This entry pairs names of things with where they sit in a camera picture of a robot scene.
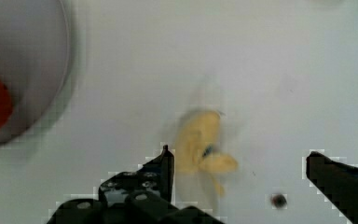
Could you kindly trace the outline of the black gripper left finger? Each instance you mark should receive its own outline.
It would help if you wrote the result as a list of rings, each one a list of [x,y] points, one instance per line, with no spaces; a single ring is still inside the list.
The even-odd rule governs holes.
[[[195,206],[172,205],[174,156],[168,146],[135,172],[98,187],[97,199],[62,203],[46,224],[224,224]]]

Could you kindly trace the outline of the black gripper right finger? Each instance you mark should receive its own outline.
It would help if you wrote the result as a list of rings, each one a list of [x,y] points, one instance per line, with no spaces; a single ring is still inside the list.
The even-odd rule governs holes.
[[[358,167],[312,151],[306,158],[307,179],[352,224],[358,224]]]

